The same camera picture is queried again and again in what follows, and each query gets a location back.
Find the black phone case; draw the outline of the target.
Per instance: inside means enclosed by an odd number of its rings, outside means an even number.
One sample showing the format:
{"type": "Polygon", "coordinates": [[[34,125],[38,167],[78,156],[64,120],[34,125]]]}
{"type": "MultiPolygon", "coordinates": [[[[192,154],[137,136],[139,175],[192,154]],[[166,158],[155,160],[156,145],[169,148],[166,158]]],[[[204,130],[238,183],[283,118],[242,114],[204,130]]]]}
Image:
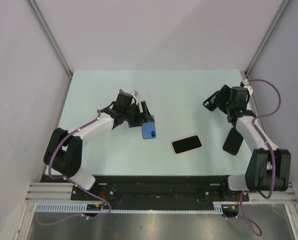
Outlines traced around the black phone case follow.
{"type": "Polygon", "coordinates": [[[216,91],[203,102],[203,106],[211,112],[218,108],[218,103],[215,100],[218,92],[219,91],[216,91]]]}

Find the blue phone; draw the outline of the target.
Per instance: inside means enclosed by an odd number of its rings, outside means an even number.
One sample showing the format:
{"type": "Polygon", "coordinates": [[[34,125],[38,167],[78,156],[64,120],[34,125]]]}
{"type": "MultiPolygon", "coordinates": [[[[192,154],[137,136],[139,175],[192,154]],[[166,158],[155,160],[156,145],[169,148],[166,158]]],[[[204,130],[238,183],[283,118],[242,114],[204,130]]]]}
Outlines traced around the blue phone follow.
{"type": "Polygon", "coordinates": [[[142,138],[144,140],[155,139],[156,138],[156,127],[155,127],[155,118],[152,115],[153,122],[148,121],[142,125],[142,138]]]}

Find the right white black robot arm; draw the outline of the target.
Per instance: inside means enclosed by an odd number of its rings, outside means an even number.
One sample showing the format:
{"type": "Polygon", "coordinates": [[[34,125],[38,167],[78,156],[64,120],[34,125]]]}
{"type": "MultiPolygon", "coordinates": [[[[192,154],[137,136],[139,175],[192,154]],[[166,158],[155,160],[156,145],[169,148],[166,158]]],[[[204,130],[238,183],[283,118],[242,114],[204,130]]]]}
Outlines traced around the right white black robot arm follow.
{"type": "Polygon", "coordinates": [[[220,186],[220,197],[232,200],[238,191],[284,192],[289,186],[291,153],[280,149],[265,134],[256,115],[247,109],[250,93],[245,87],[224,85],[216,94],[213,103],[227,115],[227,120],[243,137],[252,152],[246,172],[230,175],[228,183],[220,186]]]}

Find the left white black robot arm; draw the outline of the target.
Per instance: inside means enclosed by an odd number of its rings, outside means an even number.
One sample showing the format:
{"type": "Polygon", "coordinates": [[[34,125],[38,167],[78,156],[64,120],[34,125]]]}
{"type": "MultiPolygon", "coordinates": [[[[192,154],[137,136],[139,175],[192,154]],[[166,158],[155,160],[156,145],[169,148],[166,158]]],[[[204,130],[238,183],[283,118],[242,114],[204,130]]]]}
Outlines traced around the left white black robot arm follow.
{"type": "Polygon", "coordinates": [[[48,166],[48,176],[63,178],[81,187],[82,194],[89,200],[99,195],[96,178],[82,167],[83,148],[100,134],[128,123],[131,128],[153,123],[146,101],[137,100],[138,93],[119,91],[115,101],[97,110],[97,116],[73,130],[56,128],[51,135],[43,162],[48,166]]]}

